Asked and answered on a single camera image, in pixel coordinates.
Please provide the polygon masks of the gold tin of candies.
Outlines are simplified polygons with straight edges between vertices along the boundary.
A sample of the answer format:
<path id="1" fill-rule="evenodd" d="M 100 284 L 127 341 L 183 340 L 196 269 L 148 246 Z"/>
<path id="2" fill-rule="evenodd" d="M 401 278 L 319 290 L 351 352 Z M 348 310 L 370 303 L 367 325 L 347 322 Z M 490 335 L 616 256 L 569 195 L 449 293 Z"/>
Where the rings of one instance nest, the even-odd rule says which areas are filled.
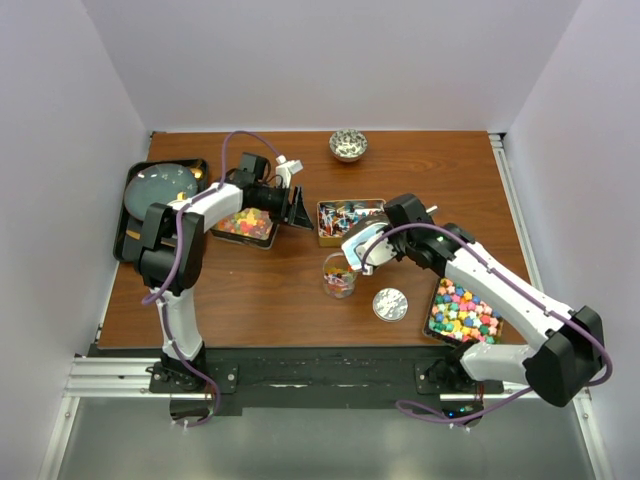
<path id="1" fill-rule="evenodd" d="M 323 200 L 317 203 L 318 243 L 337 248 L 343 236 L 361 219 L 382 212 L 383 199 Z"/>

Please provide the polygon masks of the tin of translucent star candies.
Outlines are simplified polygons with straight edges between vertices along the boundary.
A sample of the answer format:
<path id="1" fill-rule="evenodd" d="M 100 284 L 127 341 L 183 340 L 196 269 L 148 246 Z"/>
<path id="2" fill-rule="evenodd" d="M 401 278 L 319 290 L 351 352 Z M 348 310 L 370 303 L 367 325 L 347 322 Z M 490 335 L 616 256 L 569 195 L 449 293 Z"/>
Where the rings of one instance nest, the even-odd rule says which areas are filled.
<path id="1" fill-rule="evenodd" d="M 232 243 L 269 249 L 275 239 L 277 226 L 267 211 L 246 208 L 217 222 L 211 233 Z"/>

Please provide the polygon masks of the tray of paper stars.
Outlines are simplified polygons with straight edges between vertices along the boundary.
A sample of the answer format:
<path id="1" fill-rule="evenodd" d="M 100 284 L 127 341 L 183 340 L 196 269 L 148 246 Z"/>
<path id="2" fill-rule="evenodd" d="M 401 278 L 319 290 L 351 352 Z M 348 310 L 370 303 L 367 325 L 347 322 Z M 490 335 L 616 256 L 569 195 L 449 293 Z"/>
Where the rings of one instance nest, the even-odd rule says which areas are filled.
<path id="1" fill-rule="evenodd" d="M 499 344 L 504 319 L 489 304 L 461 284 L 443 277 L 434 289 L 423 332 L 437 341 Z"/>

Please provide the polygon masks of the clear plastic jar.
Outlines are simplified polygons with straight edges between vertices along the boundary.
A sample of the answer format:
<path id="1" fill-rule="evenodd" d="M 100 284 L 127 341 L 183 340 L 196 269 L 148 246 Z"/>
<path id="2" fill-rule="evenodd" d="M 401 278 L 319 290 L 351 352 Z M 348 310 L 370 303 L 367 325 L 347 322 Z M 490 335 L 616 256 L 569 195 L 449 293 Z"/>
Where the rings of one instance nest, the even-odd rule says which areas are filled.
<path id="1" fill-rule="evenodd" d="M 354 292 L 357 273 L 343 253 L 328 255 L 323 263 L 322 273 L 324 290 L 330 297 L 344 299 Z"/>

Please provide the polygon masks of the metal scoop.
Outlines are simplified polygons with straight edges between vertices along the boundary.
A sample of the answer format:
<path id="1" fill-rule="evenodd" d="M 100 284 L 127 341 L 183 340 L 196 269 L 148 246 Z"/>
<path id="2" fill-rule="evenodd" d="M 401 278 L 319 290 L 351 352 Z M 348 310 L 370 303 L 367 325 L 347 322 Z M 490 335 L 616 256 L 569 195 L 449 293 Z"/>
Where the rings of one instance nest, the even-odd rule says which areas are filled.
<path id="1" fill-rule="evenodd" d="M 390 231 L 394 224 L 392 213 L 399 213 L 398 199 L 390 200 L 383 212 L 365 217 L 358 221 L 343 237 L 341 250 L 349 266 L 356 272 L 370 276 L 374 271 L 391 260 L 402 260 L 406 256 L 406 233 L 400 232 L 375 241 Z"/>

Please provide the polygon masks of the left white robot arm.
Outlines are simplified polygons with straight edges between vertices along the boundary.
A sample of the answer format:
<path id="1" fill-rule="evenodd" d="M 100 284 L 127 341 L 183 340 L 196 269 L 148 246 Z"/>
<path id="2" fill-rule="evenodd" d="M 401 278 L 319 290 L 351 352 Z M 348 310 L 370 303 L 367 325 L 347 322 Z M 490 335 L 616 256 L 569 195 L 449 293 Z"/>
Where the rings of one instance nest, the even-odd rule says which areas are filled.
<path id="1" fill-rule="evenodd" d="M 314 225 L 303 201 L 303 189 L 292 178 L 303 170 L 299 160 L 276 158 L 278 184 L 262 180 L 267 160 L 245 154 L 229 178 L 172 205 L 154 203 L 146 211 L 134 269 L 148 287 L 142 303 L 157 306 L 164 359 L 178 361 L 173 382 L 185 392 L 200 390 L 207 368 L 197 359 L 204 350 L 199 333 L 194 286 L 202 270 L 205 234 L 221 220 L 247 208 L 269 214 L 275 224 L 311 230 Z"/>

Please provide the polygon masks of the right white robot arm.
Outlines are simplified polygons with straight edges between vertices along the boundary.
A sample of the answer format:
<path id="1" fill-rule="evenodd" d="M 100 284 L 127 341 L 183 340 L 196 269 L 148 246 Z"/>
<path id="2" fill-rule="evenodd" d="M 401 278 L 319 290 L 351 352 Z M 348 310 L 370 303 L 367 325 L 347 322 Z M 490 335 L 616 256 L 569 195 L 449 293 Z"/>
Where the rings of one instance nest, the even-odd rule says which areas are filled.
<path id="1" fill-rule="evenodd" d="M 611 377 L 602 319 L 593 309 L 573 309 L 547 296 L 493 259 L 457 225 L 435 225 L 413 194 L 392 199 L 384 212 L 389 220 L 385 233 L 397 258 L 407 257 L 470 289 L 525 341 L 493 345 L 476 340 L 459 346 L 429 368 L 430 379 L 459 393 L 486 380 L 518 383 L 563 407 L 581 389 Z"/>

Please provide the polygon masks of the white jar lid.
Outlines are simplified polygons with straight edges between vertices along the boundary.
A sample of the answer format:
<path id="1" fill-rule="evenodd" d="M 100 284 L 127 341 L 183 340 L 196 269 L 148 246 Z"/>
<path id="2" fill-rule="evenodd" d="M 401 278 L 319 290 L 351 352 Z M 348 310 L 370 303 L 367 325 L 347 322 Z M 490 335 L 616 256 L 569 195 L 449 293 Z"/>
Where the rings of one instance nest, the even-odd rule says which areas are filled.
<path id="1" fill-rule="evenodd" d="M 372 308 L 379 319 L 395 323 L 405 317 L 408 311 L 408 300 L 400 290 L 384 288 L 374 296 Z"/>

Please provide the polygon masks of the patterned ceramic bowl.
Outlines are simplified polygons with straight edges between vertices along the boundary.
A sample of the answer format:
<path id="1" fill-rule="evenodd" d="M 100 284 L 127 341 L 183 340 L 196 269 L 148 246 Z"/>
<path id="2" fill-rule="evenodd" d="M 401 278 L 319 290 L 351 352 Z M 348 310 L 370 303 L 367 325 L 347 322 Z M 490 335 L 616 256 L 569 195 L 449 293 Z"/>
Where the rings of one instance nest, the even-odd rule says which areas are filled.
<path id="1" fill-rule="evenodd" d="M 368 139 L 359 130 L 341 129 L 329 138 L 329 149 L 335 159 L 352 163 L 361 159 L 368 149 Z"/>

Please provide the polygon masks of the gold spoon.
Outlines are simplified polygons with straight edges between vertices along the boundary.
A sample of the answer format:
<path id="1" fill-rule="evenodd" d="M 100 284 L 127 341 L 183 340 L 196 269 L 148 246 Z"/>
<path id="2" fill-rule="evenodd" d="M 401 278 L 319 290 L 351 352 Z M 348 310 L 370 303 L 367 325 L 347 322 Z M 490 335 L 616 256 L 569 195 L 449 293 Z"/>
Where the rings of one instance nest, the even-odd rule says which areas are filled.
<path id="1" fill-rule="evenodd" d="M 203 177 L 202 164 L 203 162 L 199 161 L 197 164 L 190 168 L 190 171 L 196 180 L 200 180 Z"/>

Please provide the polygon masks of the grey-blue plate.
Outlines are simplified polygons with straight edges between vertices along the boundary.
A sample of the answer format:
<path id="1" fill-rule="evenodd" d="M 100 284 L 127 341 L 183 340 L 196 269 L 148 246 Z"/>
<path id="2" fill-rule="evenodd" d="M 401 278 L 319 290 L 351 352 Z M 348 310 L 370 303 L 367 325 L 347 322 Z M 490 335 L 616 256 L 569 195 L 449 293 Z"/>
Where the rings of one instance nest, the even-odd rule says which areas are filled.
<path id="1" fill-rule="evenodd" d="M 137 220 L 143 220 L 154 203 L 170 205 L 198 193 L 198 182 L 190 169 L 175 163 L 160 163 L 136 173 L 124 193 L 124 206 Z"/>

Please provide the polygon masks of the black serving tray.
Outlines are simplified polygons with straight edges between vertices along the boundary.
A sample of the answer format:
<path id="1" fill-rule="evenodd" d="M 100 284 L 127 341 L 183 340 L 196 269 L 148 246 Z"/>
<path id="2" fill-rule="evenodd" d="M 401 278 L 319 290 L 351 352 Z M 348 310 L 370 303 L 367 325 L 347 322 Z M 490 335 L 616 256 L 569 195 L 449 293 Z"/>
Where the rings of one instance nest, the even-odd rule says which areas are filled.
<path id="1" fill-rule="evenodd" d="M 201 158 L 140 162 L 128 171 L 113 255 L 123 263 L 134 259 L 147 209 L 154 203 L 173 206 L 208 186 L 208 164 Z"/>

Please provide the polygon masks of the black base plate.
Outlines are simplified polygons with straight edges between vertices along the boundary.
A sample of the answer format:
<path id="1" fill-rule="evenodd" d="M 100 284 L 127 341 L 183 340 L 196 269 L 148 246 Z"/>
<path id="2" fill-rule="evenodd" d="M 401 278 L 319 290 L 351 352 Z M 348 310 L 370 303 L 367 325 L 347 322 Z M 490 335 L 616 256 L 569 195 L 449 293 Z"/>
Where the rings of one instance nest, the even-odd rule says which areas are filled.
<path id="1" fill-rule="evenodd" d="M 388 409 L 413 400 L 440 408 L 441 396 L 499 394 L 499 381 L 437 380 L 434 366 L 447 346 L 209 348 L 196 362 L 197 374 L 164 359 L 148 368 L 149 389 L 172 394 L 174 419 L 198 417 L 206 407 L 221 416 L 248 408 Z"/>

